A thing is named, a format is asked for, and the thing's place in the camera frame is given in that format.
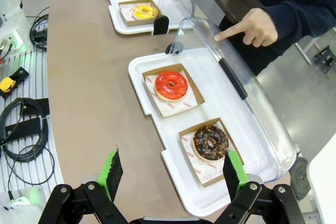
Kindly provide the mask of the person's left hand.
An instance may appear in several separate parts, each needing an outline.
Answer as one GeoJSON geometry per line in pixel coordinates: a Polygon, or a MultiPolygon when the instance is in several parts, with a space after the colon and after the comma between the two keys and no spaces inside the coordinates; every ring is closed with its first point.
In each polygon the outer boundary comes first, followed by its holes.
{"type": "Polygon", "coordinates": [[[244,33],[243,43],[267,47],[278,39],[278,33],[271,17],[260,8],[251,9],[237,24],[214,36],[216,41],[227,39],[231,36],[244,33]]]}

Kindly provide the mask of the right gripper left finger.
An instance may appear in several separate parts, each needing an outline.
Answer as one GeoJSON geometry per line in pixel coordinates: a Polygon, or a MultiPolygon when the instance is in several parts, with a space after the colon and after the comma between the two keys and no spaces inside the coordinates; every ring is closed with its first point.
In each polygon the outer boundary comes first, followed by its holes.
{"type": "Polygon", "coordinates": [[[55,186],[41,214],[39,223],[80,223],[84,215],[95,215],[99,223],[128,223],[114,204],[123,174],[119,151],[111,152],[98,175],[73,189],[55,186]]]}

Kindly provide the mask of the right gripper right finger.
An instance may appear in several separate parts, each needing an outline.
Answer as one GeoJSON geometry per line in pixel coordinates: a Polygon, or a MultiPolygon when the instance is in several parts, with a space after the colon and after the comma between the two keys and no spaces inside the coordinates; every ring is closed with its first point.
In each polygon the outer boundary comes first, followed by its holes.
{"type": "Polygon", "coordinates": [[[292,188],[278,184],[272,189],[251,181],[236,151],[227,151],[223,175],[231,203],[215,223],[246,223],[251,215],[265,223],[305,223],[292,188]]]}

